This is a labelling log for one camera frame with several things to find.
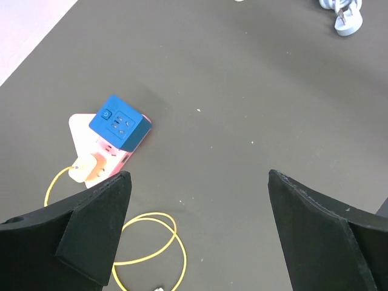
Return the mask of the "pink triangular power strip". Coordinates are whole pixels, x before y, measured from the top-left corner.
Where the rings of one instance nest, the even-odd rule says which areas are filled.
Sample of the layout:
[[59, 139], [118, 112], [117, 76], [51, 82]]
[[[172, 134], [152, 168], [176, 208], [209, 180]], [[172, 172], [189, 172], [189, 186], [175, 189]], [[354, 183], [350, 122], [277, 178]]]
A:
[[[125, 152], [117, 149], [90, 129], [89, 123], [95, 115], [77, 113], [69, 119], [77, 158], [85, 158], [88, 154], [92, 156], [90, 167], [92, 172], [86, 173], [82, 178], [79, 175], [78, 181], [84, 183], [87, 188], [118, 173], [135, 151]], [[75, 172], [69, 171], [69, 176], [73, 180], [77, 179]]]

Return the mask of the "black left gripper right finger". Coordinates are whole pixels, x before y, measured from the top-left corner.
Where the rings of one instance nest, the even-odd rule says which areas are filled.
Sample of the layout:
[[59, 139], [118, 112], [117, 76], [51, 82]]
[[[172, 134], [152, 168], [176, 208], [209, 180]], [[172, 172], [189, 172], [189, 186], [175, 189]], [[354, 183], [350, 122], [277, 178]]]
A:
[[269, 198], [293, 290], [387, 290], [387, 203], [369, 213], [278, 170]]

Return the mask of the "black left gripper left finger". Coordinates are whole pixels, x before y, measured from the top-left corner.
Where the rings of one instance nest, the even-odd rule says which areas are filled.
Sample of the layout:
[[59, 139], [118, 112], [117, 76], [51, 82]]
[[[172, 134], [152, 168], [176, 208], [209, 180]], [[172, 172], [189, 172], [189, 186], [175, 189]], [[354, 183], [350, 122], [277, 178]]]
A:
[[1, 290], [102, 290], [132, 191], [121, 171], [1, 224]]

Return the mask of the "blue cube power socket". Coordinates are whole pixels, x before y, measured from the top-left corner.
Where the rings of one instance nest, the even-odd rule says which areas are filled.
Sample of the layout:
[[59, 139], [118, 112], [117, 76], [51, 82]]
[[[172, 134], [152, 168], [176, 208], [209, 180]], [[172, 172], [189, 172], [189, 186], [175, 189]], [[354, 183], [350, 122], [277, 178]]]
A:
[[112, 95], [89, 123], [90, 129], [125, 152], [133, 152], [152, 128], [140, 112]]

